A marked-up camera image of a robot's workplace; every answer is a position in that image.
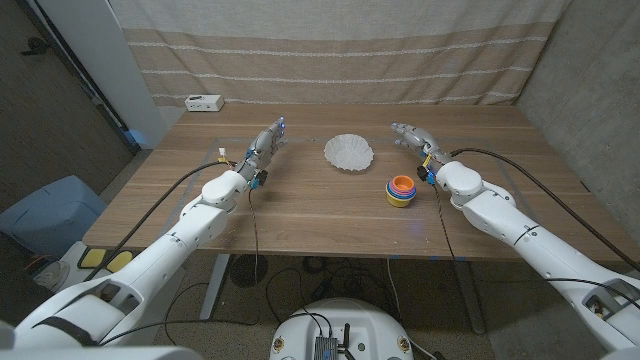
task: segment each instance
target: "white paper bowl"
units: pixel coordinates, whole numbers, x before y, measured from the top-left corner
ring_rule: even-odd
[[[373,150],[363,137],[342,134],[327,142],[324,157],[337,168],[359,171],[369,167],[373,161]]]

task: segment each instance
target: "yellow cup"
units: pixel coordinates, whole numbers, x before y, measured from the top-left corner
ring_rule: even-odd
[[[389,193],[389,189],[385,186],[384,187],[385,191],[387,192],[387,201],[389,202],[389,204],[395,206],[395,207],[405,207],[407,205],[409,205],[409,203],[411,202],[411,199],[413,199],[413,197],[411,199],[398,199],[393,197],[393,195],[391,195]]]

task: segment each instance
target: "yellow pad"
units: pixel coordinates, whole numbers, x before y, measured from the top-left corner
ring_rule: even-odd
[[[133,260],[133,254],[130,251],[123,251],[115,259],[111,260],[109,265],[107,265],[107,270],[116,272],[122,269],[125,265],[127,265],[131,260]]]
[[[90,249],[82,259],[80,267],[82,268],[94,268],[100,264],[104,255],[107,253],[105,249]]]

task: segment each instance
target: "wooden table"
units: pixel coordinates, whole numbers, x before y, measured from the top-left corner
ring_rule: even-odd
[[[250,141],[280,115],[286,118],[289,144],[268,167],[266,186],[252,194],[262,254],[449,259],[434,189],[415,175],[421,160],[393,143],[396,136],[390,124],[396,121],[427,129],[445,151],[477,147],[518,162],[622,251],[640,260],[640,248],[520,111],[500,106],[227,104],[219,113],[185,113],[87,232],[84,243],[115,246],[180,176],[215,161],[219,147],[227,149],[230,160],[241,159]],[[340,171],[324,158],[325,143],[344,133],[363,136],[373,148],[373,163],[361,174]],[[585,255],[600,262],[619,261],[509,165],[481,154],[464,153],[456,160],[510,191],[519,209]],[[182,207],[208,180],[227,169],[216,166],[185,181],[126,247],[143,249],[151,244],[175,223]],[[387,181],[399,174],[411,176],[418,188],[416,198],[403,209],[390,206],[384,190]],[[456,257],[519,258],[508,246],[473,228],[446,195],[442,206]],[[254,246],[245,196],[225,232],[202,251],[251,253]]]

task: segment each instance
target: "table leg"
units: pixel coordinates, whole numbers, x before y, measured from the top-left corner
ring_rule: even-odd
[[[471,321],[471,330],[478,335],[482,335],[486,332],[486,326],[482,317],[478,292],[471,274],[471,265],[467,261],[454,261],[453,266],[456,270],[456,277],[462,291],[464,304],[467,307],[467,314]]]
[[[218,299],[218,293],[224,280],[224,275],[227,272],[227,265],[229,265],[229,254],[218,254],[216,257],[216,263],[213,265],[213,271],[211,271],[211,279],[209,280],[209,286],[207,286],[207,293],[204,296],[202,302],[202,309],[200,310],[200,319],[206,320],[211,317],[213,312],[213,306]]]

